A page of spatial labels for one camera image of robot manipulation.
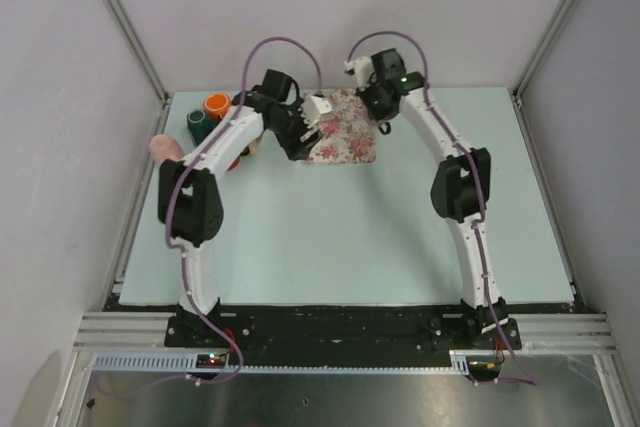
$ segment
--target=floral cloth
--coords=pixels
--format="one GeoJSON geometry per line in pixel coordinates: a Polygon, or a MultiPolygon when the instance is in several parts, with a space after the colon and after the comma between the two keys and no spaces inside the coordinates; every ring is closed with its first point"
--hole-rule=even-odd
{"type": "Polygon", "coordinates": [[[324,138],[313,149],[307,164],[359,164],[376,160],[376,123],[353,89],[325,90],[333,105],[330,117],[320,121],[324,138]]]}

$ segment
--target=gray floor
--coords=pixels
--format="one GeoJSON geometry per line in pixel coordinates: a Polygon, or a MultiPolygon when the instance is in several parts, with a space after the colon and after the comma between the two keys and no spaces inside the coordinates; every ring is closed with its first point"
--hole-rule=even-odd
{"type": "MultiPolygon", "coordinates": [[[[463,377],[241,375],[222,386],[174,381],[126,400],[96,396],[83,426],[610,426],[591,357],[527,358],[540,387],[482,386],[463,377]]],[[[503,374],[517,375],[513,362],[503,374]]],[[[159,378],[112,374],[122,393],[159,378]]]]}

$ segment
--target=fabric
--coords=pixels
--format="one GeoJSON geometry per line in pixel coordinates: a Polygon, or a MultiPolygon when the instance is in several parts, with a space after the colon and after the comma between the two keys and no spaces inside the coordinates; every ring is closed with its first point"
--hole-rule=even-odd
{"type": "Polygon", "coordinates": [[[353,89],[323,91],[333,105],[331,115],[320,121],[324,138],[313,149],[307,164],[360,164],[376,160],[376,123],[353,89]]]}

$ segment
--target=folded cloth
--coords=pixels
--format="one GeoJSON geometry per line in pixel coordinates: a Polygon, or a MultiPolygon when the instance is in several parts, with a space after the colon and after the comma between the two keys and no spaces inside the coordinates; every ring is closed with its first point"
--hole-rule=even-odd
{"type": "Polygon", "coordinates": [[[311,149],[307,164],[360,164],[376,160],[375,121],[353,89],[323,91],[333,105],[333,112],[320,121],[323,134],[311,149]]]}

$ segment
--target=wall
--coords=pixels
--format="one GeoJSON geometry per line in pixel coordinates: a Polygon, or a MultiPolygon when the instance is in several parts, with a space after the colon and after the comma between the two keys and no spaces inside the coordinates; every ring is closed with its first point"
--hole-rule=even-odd
{"type": "MultiPolygon", "coordinates": [[[[364,34],[396,29],[426,49],[436,86],[513,86],[559,0],[122,0],[167,89],[237,89],[251,47],[287,35],[321,63],[326,87],[351,84],[343,73],[349,49],[364,34]]],[[[361,53],[402,47],[371,41],[361,53]]],[[[285,69],[305,87],[313,68],[290,46],[270,46],[252,67],[285,69]]]]}
{"type": "Polygon", "coordinates": [[[582,0],[524,96],[579,286],[640,395],[640,2],[582,0]]]}
{"type": "Polygon", "coordinates": [[[36,426],[159,105],[101,0],[0,0],[0,52],[0,425],[36,426]]]}

